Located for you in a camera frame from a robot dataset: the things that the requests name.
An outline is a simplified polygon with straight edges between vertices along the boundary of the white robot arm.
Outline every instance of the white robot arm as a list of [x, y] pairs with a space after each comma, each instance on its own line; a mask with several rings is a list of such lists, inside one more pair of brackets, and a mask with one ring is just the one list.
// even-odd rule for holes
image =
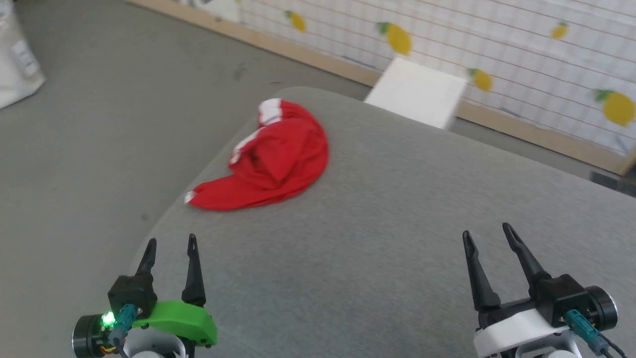
[[597, 286], [582, 287], [570, 275], [553, 278], [508, 223], [508, 244], [517, 254], [529, 284], [529, 298], [501, 303], [479, 262], [479, 251], [464, 231], [464, 251], [479, 327], [474, 345], [479, 358], [520, 358], [536, 352], [542, 358], [581, 358], [574, 341], [580, 336], [597, 355], [612, 357], [609, 348], [626, 358], [600, 331], [616, 327], [618, 311], [612, 297]]

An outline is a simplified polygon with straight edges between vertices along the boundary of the wooden baseboard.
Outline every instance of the wooden baseboard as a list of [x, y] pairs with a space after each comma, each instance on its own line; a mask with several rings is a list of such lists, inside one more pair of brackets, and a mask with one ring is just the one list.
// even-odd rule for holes
[[[290, 43], [283, 39], [263, 34], [242, 24], [224, 21], [203, 10], [182, 5], [174, 0], [127, 1], [131, 4], [178, 18], [370, 87], [374, 86], [380, 78], [380, 73], [372, 69], [364, 68], [345, 60], [324, 55], [309, 48]], [[457, 108], [457, 116], [492, 128], [495, 131], [554, 150], [555, 152], [574, 159], [587, 162], [612, 173], [623, 175], [629, 170], [633, 163], [636, 162], [636, 151], [629, 157], [622, 157], [617, 153], [589, 142], [577, 140], [559, 132], [541, 129], [505, 114], [491, 111], [465, 101]]]

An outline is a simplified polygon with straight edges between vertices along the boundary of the green led light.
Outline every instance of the green led light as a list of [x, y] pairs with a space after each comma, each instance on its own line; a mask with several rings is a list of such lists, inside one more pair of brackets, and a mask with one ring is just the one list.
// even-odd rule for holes
[[105, 313], [102, 315], [102, 326], [110, 327], [114, 324], [115, 324], [115, 315], [113, 314], [113, 311], [108, 311], [108, 313]]

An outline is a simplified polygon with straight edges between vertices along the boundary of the gray floor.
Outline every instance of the gray floor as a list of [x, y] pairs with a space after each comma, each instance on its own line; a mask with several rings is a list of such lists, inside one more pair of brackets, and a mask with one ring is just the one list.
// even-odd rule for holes
[[[3, 357], [69, 357], [76, 319], [106, 307], [144, 235], [261, 100], [299, 85], [369, 91], [121, 0], [17, 8], [48, 82], [0, 110]], [[590, 170], [467, 122], [453, 130]]]

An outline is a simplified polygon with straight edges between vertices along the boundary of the teal cable connector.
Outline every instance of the teal cable connector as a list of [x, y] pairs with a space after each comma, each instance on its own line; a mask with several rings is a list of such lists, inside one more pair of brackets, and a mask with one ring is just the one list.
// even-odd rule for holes
[[604, 355], [609, 350], [608, 342], [599, 335], [598, 329], [594, 328], [578, 310], [569, 310], [565, 314], [565, 324], [588, 344], [597, 357]]
[[114, 344], [115, 340], [123, 342], [128, 336], [128, 331], [132, 328], [133, 322], [137, 319], [137, 308], [133, 304], [125, 304], [117, 315], [117, 321], [113, 330], [108, 335], [108, 340]]

